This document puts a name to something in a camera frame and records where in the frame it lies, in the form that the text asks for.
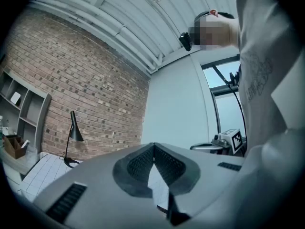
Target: white card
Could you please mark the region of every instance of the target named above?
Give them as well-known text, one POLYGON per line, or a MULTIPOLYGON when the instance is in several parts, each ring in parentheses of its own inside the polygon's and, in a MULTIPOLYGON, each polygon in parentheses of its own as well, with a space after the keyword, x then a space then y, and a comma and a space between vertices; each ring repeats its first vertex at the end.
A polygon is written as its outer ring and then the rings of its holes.
POLYGON ((24 142, 24 144, 22 145, 22 147, 21 147, 21 148, 26 147, 26 146, 27 146, 29 143, 30 143, 30 141, 29 141, 29 140, 26 140, 26 141, 24 142))
POLYGON ((9 135, 9 128, 8 127, 3 127, 2 128, 2 133, 3 133, 3 135, 9 135))
POLYGON ((21 95, 18 92, 15 92, 13 97, 11 97, 10 101, 14 104, 17 103, 17 101, 20 99, 21 95))

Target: white ceiling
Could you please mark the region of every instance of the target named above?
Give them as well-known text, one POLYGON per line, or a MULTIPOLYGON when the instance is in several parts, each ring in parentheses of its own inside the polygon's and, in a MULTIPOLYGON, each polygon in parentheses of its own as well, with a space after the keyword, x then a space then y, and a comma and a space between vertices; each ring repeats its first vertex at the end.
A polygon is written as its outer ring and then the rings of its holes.
POLYGON ((237 16, 235 0, 31 0, 30 6, 83 27, 150 73, 187 54, 179 36, 199 13, 237 16))

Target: window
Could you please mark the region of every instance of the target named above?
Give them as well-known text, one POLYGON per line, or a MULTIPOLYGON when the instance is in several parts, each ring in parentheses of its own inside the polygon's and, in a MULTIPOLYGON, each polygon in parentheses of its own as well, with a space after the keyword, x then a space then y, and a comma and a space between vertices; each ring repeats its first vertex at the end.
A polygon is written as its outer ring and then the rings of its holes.
MULTIPOLYGON (((242 136, 245 136, 243 117, 238 106, 238 102, 232 91, 224 84, 212 68, 215 65, 223 76, 230 81, 230 73, 233 75, 238 71, 240 62, 239 55, 236 57, 216 61, 202 65, 203 73, 208 81, 214 101, 218 132, 223 132, 231 128, 240 129, 242 136)), ((232 87, 239 99, 238 87, 232 87)))

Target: bottle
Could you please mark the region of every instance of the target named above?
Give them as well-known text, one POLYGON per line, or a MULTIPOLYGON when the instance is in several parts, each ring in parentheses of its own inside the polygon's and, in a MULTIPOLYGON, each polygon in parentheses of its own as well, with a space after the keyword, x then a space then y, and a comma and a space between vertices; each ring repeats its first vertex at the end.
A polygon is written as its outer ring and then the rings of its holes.
POLYGON ((3 127, 3 123, 2 123, 2 119, 3 119, 3 117, 0 115, 0 148, 3 147, 3 141, 2 141, 2 127, 3 127))

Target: person's ear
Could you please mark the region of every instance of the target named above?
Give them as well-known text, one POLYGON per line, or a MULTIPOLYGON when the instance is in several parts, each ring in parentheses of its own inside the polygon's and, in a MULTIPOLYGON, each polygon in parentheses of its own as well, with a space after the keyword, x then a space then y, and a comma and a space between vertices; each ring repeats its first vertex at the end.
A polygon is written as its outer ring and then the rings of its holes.
POLYGON ((210 14, 211 14, 211 15, 214 15, 214 16, 216 16, 216 17, 218 17, 218 15, 219 15, 217 10, 211 10, 211 11, 210 11, 210 14))

